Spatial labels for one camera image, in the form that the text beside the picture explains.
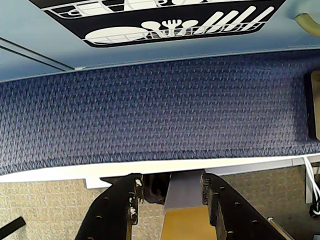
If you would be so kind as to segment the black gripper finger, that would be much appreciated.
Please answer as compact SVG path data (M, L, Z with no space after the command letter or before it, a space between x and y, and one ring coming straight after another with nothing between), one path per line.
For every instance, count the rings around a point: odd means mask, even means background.
M122 177L92 202L75 238L130 240L132 226L138 224L138 205L143 200L143 175Z
M237 190L221 177L201 176L202 204L208 208L209 223L218 240L284 240Z

